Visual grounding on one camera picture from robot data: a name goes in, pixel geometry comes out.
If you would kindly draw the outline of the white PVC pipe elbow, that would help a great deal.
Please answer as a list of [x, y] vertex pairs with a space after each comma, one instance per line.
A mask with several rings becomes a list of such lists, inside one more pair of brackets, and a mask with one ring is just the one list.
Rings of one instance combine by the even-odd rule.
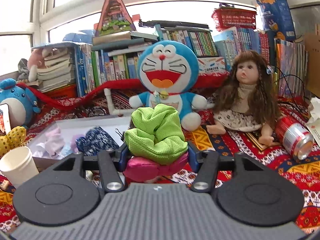
[[105, 88], [104, 94], [110, 115], [129, 115], [134, 111], [129, 104], [129, 98], [133, 95], [137, 95], [135, 90], [116, 90]]

